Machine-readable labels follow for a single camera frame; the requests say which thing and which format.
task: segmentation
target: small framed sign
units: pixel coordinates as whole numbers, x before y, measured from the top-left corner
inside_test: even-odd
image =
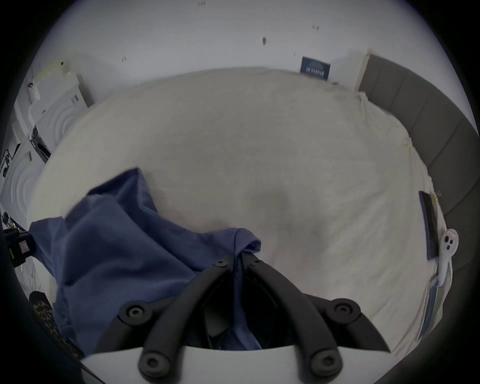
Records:
[[[310,76],[318,77],[319,79],[326,80],[328,73],[330,72],[330,64],[323,63],[318,60],[310,59],[303,56],[301,59],[300,73],[304,73]]]

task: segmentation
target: screw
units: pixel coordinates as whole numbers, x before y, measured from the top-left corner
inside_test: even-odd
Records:
[[[310,369],[317,376],[331,376],[342,369],[340,354],[333,349],[317,352],[312,358]]]
[[[131,307],[127,312],[128,317],[142,317],[144,309],[141,307]]]
[[[335,307],[335,312],[342,312],[342,314],[350,315],[353,310],[352,307],[347,304],[339,304]]]
[[[148,352],[140,357],[138,368],[149,377],[160,378],[170,372],[170,362],[158,352]]]
[[[228,266],[228,263],[224,260],[218,260],[217,262],[215,262],[214,265],[217,266],[217,267],[224,268],[224,267]]]

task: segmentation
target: gray upholstered headboard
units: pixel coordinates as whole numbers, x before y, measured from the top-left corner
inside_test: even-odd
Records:
[[[463,305],[479,265],[480,140],[442,92],[391,61],[370,55],[359,90],[408,130],[435,190],[441,193],[439,202],[447,226],[459,234],[458,250],[452,259],[452,287],[443,306],[443,318],[432,331],[432,335],[439,335],[449,329],[445,325],[454,320]]]

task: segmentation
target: white bedsheet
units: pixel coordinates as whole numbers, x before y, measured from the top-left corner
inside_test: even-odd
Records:
[[[251,230],[260,258],[301,291],[356,301],[399,358],[416,346],[436,271],[418,192],[434,189],[406,129],[365,94],[258,68],[143,84],[71,129],[28,223],[65,216],[135,166],[162,216],[195,231]]]

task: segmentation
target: leopard print fabric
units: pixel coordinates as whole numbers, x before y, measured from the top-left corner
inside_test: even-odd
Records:
[[[33,291],[28,301],[32,304],[33,309],[50,335],[57,341],[61,348],[63,348],[74,360],[80,360],[84,357],[84,353],[69,339],[62,336],[57,327],[57,323],[53,318],[53,309],[48,302],[45,293]]]

